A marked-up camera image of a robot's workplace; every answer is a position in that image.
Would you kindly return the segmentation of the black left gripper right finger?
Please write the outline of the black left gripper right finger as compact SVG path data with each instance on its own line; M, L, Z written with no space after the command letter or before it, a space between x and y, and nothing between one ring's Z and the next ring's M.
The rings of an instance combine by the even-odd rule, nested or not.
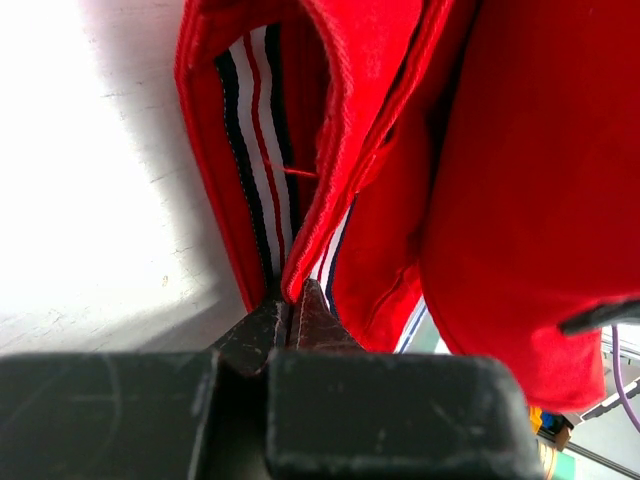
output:
M275 479L539 479L510 372L487 357L363 351L308 280L268 362Z

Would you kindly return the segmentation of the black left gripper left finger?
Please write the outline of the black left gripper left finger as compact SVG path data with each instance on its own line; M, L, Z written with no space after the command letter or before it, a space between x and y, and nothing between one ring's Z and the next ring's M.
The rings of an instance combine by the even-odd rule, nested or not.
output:
M267 300L201 351L1 361L5 479L265 479L264 371L290 309Z

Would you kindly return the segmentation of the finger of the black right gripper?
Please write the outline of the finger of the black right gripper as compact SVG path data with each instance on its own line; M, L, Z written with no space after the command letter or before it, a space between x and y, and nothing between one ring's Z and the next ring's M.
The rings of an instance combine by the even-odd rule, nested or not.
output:
M560 297L565 311L559 330L576 336L619 324L639 324L639 298Z

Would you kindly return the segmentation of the red trousers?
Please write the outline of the red trousers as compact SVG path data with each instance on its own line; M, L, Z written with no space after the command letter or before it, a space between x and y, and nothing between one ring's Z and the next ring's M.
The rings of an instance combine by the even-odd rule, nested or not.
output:
M175 79L248 310L308 280L365 349L431 318L554 412L639 298L635 1L189 1Z

